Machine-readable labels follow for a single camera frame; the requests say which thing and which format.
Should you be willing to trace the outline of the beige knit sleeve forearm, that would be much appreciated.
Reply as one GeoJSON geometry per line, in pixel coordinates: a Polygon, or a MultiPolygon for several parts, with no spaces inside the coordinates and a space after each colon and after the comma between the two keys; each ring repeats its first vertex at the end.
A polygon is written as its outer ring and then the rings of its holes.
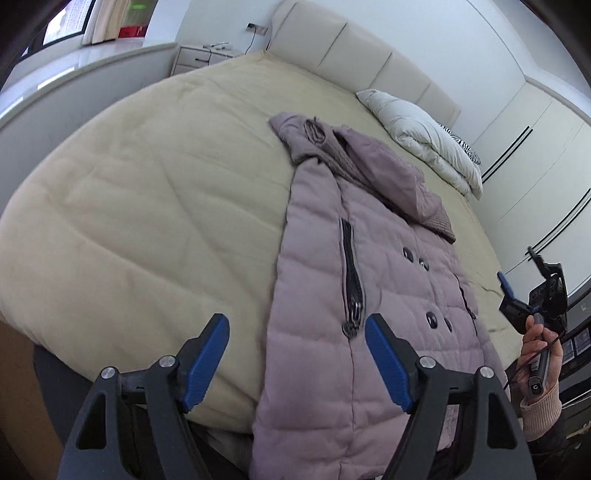
{"type": "Polygon", "coordinates": [[[520,402],[520,410],[526,441],[539,440],[551,430],[562,414],[559,384],[556,383],[539,399],[523,399],[520,402]]]}

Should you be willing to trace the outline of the person's right hand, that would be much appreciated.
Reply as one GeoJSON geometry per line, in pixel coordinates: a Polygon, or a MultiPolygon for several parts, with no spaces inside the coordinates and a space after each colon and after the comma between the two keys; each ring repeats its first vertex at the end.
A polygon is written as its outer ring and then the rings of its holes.
{"type": "Polygon", "coordinates": [[[563,349],[558,334],[549,330],[542,323],[537,323],[534,316],[526,321],[526,333],[522,339],[522,348],[518,359],[518,371],[515,379],[527,405],[543,399],[555,386],[559,384],[563,360],[563,349]],[[540,357],[547,355],[547,375],[542,391],[538,395],[530,392],[528,385],[530,365],[535,364],[540,357]]]}

